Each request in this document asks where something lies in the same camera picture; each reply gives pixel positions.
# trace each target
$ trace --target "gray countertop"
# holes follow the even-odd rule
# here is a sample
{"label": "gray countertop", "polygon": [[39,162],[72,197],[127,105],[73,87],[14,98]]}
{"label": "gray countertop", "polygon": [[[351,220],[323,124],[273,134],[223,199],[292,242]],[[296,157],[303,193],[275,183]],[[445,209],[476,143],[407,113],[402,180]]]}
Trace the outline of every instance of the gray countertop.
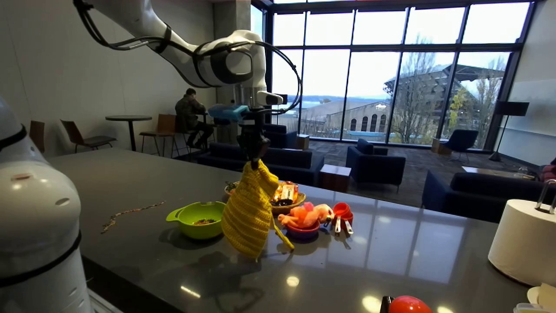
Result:
{"label": "gray countertop", "polygon": [[[224,239],[193,242],[165,223],[178,207],[221,200],[238,173],[115,148],[49,162],[80,192],[85,261],[178,312],[377,312],[386,294],[412,294],[454,313],[506,313],[527,303],[527,287],[487,261],[492,223],[301,187],[313,204],[348,202],[355,237],[322,232],[289,254],[270,232],[254,265]],[[101,233],[129,209],[146,211]]]}

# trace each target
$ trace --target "paper towel roll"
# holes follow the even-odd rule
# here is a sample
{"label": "paper towel roll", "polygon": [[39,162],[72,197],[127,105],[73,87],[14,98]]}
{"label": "paper towel roll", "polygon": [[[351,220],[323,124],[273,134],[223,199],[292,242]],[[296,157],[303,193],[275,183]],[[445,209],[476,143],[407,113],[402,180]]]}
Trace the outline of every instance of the paper towel roll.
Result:
{"label": "paper towel roll", "polygon": [[556,284],[556,216],[537,202],[508,200],[489,261],[527,286]]}

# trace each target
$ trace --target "red tomato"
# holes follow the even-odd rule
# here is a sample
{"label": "red tomato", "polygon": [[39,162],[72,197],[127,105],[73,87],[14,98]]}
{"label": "red tomato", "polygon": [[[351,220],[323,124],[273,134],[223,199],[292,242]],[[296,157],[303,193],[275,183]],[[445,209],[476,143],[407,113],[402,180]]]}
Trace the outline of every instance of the red tomato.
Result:
{"label": "red tomato", "polygon": [[390,305],[390,313],[433,313],[431,308],[419,298],[400,296]]}

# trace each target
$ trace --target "sky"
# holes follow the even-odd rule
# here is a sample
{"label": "sky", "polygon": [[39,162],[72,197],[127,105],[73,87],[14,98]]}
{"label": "sky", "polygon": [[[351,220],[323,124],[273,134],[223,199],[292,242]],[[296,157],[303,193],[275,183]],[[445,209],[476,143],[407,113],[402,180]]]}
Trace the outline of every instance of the sky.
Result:
{"label": "sky", "polygon": [[[515,42],[523,28],[529,4],[473,6],[464,33],[464,44]],[[454,44],[464,18],[464,9],[410,11],[409,44]],[[308,14],[308,46],[348,46],[353,14]],[[358,13],[355,44],[400,44],[405,13]],[[275,46],[303,44],[303,14],[275,16]],[[301,51],[284,49],[301,72]],[[308,51],[304,63],[304,94],[343,96],[346,93],[350,51]],[[388,98],[384,82],[396,77],[398,53],[355,53],[348,94],[355,98]],[[452,65],[452,53],[435,54],[436,65]],[[459,65],[489,67],[508,53],[462,53]],[[296,84],[289,67],[275,58],[273,82],[277,93],[294,94]]]}

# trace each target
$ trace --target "green bowl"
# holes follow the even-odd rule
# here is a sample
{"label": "green bowl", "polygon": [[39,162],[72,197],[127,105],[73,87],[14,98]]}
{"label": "green bowl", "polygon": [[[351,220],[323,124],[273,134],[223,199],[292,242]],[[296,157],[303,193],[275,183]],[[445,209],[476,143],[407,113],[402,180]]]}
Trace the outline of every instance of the green bowl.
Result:
{"label": "green bowl", "polygon": [[193,202],[167,216],[167,223],[178,223],[183,235],[195,240],[209,240],[223,233],[224,202]]}

